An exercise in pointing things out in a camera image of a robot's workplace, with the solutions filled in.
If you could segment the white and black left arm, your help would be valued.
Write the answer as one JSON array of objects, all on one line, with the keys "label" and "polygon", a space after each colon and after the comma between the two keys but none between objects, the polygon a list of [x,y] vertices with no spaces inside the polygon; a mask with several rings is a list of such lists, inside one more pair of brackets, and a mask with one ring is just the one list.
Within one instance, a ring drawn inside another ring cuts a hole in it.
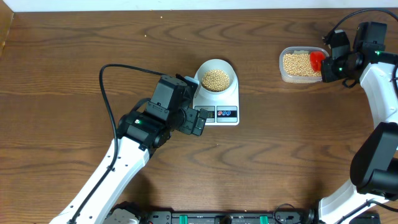
[{"label": "white and black left arm", "polygon": [[191,77],[161,76],[145,110],[132,110],[120,119],[105,157],[52,223],[103,223],[127,184],[172,131],[200,136],[208,113],[190,106],[199,87]]}]

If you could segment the red plastic measuring scoop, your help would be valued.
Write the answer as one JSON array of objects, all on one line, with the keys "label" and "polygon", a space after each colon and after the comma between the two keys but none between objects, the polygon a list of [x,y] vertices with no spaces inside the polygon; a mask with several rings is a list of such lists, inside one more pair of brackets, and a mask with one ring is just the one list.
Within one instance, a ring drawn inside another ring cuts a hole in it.
[{"label": "red plastic measuring scoop", "polygon": [[325,55],[321,51],[314,51],[310,53],[310,65],[314,72],[320,72],[322,67],[322,61],[325,59]]}]

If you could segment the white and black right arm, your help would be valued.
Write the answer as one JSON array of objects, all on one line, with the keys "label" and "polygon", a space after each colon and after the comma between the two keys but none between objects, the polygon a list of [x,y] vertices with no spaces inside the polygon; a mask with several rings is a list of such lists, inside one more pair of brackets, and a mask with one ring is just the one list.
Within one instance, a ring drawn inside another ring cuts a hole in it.
[{"label": "white and black right arm", "polygon": [[397,54],[385,51],[386,24],[362,22],[351,44],[333,28],[323,41],[331,56],[322,60],[325,83],[359,84],[368,98],[374,130],[354,155],[349,179],[318,203],[318,223],[349,223],[372,206],[397,200]]}]

